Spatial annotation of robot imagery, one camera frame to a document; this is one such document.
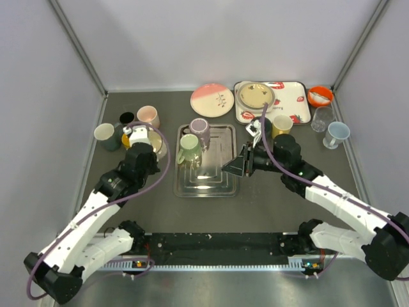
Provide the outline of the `light green mug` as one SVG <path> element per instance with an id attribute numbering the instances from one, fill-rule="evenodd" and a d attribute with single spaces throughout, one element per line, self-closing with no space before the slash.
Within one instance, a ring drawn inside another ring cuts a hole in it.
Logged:
<path id="1" fill-rule="evenodd" d="M 198 160 L 202 155 L 202 148 L 199 138 L 194 134 L 186 134 L 181 137 L 179 142 L 179 151 L 176 156 L 176 162 L 192 162 Z"/>

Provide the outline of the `pink white mug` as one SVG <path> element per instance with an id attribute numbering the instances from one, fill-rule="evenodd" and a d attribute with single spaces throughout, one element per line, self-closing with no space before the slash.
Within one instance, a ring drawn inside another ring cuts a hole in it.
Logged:
<path id="1" fill-rule="evenodd" d="M 143 106 L 136 113 L 137 119 L 140 122 L 149 123 L 155 128 L 160 127 L 160 118 L 158 111 L 153 106 Z"/>

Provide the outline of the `dark brown patterned cup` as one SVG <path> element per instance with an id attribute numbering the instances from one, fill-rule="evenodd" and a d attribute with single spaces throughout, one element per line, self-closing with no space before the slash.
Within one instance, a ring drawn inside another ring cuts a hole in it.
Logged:
<path id="1" fill-rule="evenodd" d="M 122 125 L 128 125 L 129 123 L 133 122 L 135 118 L 134 113 L 132 112 L 124 112 L 120 115 L 119 121 Z"/>

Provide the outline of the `mauve purple mug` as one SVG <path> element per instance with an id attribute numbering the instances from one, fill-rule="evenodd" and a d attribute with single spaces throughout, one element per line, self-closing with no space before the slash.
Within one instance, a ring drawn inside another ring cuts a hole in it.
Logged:
<path id="1" fill-rule="evenodd" d="M 203 151 L 210 146 L 210 124 L 204 118 L 195 118 L 189 124 L 190 133 L 197 136 Z"/>

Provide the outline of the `pale yellow mug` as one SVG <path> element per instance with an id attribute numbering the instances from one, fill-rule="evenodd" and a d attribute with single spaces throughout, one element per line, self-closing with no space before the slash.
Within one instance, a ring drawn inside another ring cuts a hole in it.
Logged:
<path id="1" fill-rule="evenodd" d="M 293 120 L 286 115 L 277 115 L 272 121 L 272 137 L 289 134 L 293 127 Z"/>

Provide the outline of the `cream white mug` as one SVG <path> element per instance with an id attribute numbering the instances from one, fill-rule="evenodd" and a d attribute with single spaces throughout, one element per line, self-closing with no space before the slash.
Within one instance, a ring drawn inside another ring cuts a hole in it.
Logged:
<path id="1" fill-rule="evenodd" d="M 157 156 L 157 160 L 159 161 L 164 158 L 167 154 L 167 146 L 162 137 L 154 130 L 150 130 L 148 132 L 148 139 L 150 140 L 153 151 Z"/>

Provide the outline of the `orange yellow mug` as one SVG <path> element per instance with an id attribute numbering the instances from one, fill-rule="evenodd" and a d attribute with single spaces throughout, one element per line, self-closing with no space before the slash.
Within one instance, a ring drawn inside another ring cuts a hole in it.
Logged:
<path id="1" fill-rule="evenodd" d="M 123 134 L 121 137 L 122 145 L 125 147 L 126 150 L 130 148 L 130 141 L 126 134 Z"/>

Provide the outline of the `dark grey green mug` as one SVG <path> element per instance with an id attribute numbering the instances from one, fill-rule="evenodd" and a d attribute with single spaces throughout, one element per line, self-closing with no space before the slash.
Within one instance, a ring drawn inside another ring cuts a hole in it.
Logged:
<path id="1" fill-rule="evenodd" d="M 256 127 L 261 127 L 261 117 L 255 117 L 252 119 L 251 123 L 253 123 Z M 269 135 L 272 132 L 272 122 L 268 119 L 265 118 L 265 124 L 264 124 L 264 130 L 265 130 L 265 134 Z"/>

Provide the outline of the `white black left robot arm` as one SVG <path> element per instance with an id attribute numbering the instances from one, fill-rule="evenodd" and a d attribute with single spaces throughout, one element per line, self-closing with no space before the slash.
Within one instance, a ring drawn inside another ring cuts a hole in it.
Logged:
<path id="1" fill-rule="evenodd" d="M 57 303 L 73 299 L 84 282 L 120 254 L 143 250 L 142 230 L 133 222 L 117 227 L 100 242 L 88 244 L 115 215 L 158 173 L 157 155 L 147 143 L 135 143 L 118 166 L 100 177 L 85 204 L 57 238 L 39 253 L 31 252 L 24 265 L 35 282 Z"/>

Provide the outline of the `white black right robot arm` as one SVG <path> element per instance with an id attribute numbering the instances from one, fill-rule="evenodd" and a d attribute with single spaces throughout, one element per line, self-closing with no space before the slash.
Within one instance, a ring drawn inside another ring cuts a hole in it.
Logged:
<path id="1" fill-rule="evenodd" d="M 251 177 L 256 170 L 280 173 L 287 189 L 349 226 L 346 230 L 317 219 L 301 224 L 298 245 L 302 251 L 331 249 L 364 262 L 385 280 L 403 280 L 401 273 L 408 267 L 408 216 L 378 210 L 341 189 L 302 159 L 293 136 L 277 136 L 272 150 L 247 143 L 222 170 L 238 177 Z"/>

